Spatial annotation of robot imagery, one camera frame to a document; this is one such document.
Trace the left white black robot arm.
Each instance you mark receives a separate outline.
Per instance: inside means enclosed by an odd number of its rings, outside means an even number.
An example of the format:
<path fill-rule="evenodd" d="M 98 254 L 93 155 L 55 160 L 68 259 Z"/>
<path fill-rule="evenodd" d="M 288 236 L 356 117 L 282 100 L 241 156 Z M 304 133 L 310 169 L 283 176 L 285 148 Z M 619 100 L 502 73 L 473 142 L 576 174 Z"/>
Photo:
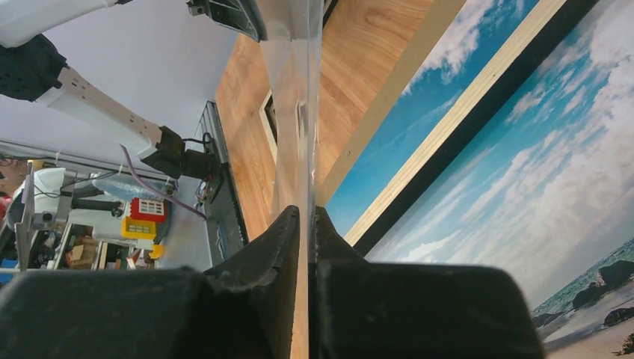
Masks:
<path fill-rule="evenodd" d="M 109 135 L 145 165 L 173 179 L 211 176 L 218 159 L 103 93 L 83 78 L 45 36 L 72 19 L 116 1 L 2 1 L 1 94 L 40 103 Z"/>

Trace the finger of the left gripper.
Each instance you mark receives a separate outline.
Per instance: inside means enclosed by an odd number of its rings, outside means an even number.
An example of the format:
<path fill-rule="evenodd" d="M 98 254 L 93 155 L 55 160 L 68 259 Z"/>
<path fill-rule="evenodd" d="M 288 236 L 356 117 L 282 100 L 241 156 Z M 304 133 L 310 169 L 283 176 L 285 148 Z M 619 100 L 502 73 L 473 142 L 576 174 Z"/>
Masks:
<path fill-rule="evenodd" d="M 264 22 L 255 1 L 190 0 L 187 6 L 192 16 L 205 15 L 218 25 L 257 43 L 266 39 Z"/>

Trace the wooden picture frame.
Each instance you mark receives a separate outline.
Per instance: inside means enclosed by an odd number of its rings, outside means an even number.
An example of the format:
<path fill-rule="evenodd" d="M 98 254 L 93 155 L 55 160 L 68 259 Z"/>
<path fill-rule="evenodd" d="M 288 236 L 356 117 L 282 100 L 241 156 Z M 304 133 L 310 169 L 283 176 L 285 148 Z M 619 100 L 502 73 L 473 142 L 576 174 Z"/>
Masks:
<path fill-rule="evenodd" d="M 478 71 L 456 102 L 449 106 L 381 193 L 372 198 L 372 203 L 352 228 L 344 233 L 350 246 L 362 254 L 370 252 L 596 4 L 595 1 L 539 1 Z M 394 65 L 386 84 L 321 184 L 320 206 L 324 206 L 340 187 L 345 175 L 396 105 L 397 88 L 413 63 L 420 59 L 422 51 L 430 47 L 429 42 L 422 39 L 423 32 L 434 37 L 440 29 L 447 27 L 449 16 L 457 13 L 457 6 L 457 1 L 442 1 L 432 7 L 431 14 L 438 20 L 422 24 L 413 37 L 413 45 L 403 51 Z"/>

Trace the clear acrylic sheet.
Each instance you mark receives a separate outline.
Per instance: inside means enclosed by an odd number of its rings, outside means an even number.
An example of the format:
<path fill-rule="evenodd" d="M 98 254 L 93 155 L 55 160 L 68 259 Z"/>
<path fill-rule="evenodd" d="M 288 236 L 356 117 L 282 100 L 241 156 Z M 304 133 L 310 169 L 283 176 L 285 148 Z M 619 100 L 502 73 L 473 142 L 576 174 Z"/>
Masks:
<path fill-rule="evenodd" d="M 315 212 L 324 3 L 276 0 L 257 6 L 277 128 L 273 209 L 299 209 L 299 254 L 307 260 Z"/>

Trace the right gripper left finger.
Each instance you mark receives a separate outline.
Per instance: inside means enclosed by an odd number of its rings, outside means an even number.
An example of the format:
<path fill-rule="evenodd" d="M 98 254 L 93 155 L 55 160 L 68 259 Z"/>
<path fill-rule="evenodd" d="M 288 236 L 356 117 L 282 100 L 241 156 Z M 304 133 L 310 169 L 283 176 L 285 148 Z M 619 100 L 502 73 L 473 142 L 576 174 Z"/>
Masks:
<path fill-rule="evenodd" d="M 207 271 L 29 271 L 1 291 L 3 358 L 288 358 L 300 218 Z"/>

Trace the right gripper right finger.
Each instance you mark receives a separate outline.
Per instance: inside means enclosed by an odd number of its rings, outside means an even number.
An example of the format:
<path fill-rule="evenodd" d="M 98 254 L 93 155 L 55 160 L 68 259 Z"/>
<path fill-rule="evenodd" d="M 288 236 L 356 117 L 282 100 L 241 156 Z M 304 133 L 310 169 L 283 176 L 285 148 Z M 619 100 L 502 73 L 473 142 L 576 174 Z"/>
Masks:
<path fill-rule="evenodd" d="M 519 286 L 487 266 L 373 263 L 316 207 L 311 358 L 544 358 Z"/>

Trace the beach landscape photo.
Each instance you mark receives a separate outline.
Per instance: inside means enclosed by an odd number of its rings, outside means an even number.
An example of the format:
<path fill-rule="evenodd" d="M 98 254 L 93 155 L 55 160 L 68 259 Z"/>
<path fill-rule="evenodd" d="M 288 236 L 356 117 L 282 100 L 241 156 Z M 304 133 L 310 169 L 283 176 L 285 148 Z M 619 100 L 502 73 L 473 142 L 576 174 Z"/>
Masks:
<path fill-rule="evenodd" d="M 529 67 L 368 258 L 509 272 L 550 358 L 633 356 L 633 3 L 589 12 Z M 327 202 L 356 241 L 508 72 L 554 1 L 466 1 Z"/>

